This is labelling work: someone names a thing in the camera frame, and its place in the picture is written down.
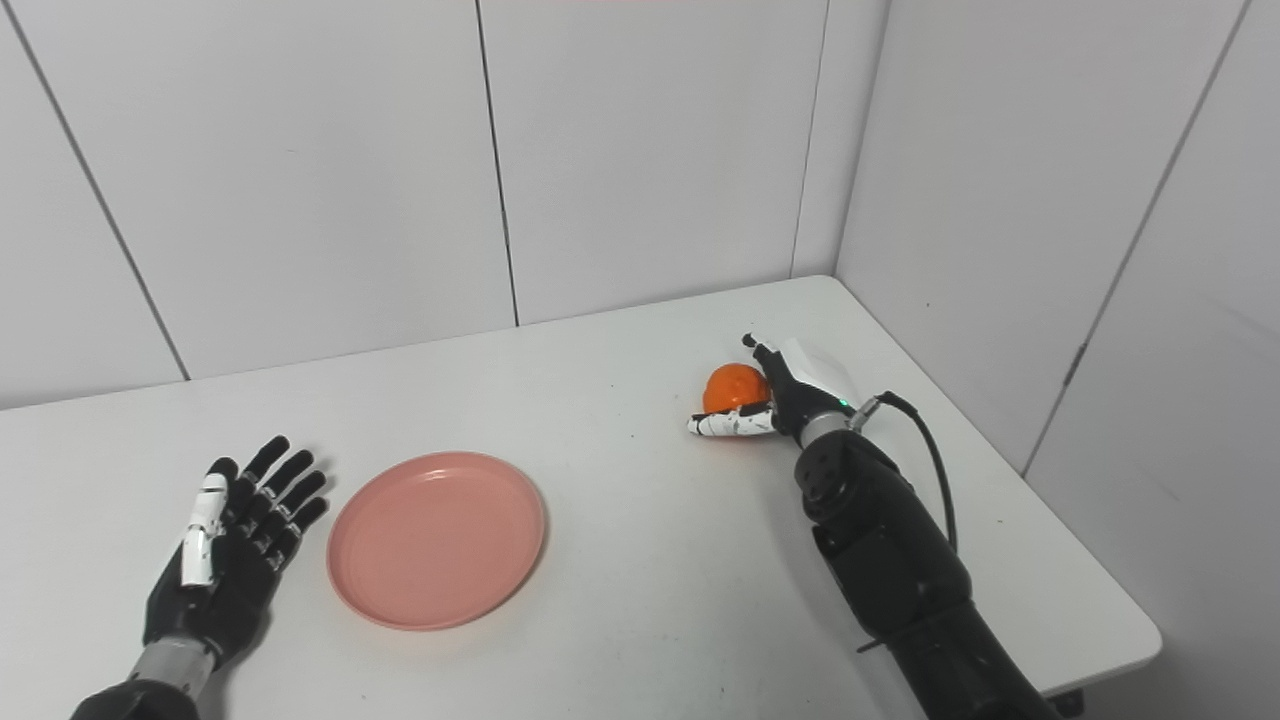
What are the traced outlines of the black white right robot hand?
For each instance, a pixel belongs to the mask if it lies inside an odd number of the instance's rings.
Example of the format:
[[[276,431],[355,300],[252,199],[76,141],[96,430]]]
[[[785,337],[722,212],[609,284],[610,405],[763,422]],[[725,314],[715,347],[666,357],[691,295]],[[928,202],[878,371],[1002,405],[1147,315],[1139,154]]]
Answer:
[[[796,338],[774,345],[748,332],[741,343],[756,364],[753,372],[760,378],[756,386],[763,388],[762,397],[692,414],[687,420],[691,434],[716,438],[778,434],[805,447],[832,430],[861,430],[878,409],[876,400],[855,404],[840,382],[841,368]]]

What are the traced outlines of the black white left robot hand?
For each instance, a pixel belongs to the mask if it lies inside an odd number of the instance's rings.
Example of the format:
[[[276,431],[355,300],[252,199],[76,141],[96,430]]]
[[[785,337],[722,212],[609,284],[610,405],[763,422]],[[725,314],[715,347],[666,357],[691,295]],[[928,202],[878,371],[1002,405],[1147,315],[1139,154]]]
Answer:
[[[282,574],[325,514],[325,474],[315,456],[276,436],[244,465],[220,457],[197,496],[192,530],[174,551],[146,606],[143,646],[192,641],[219,670],[262,630]]]

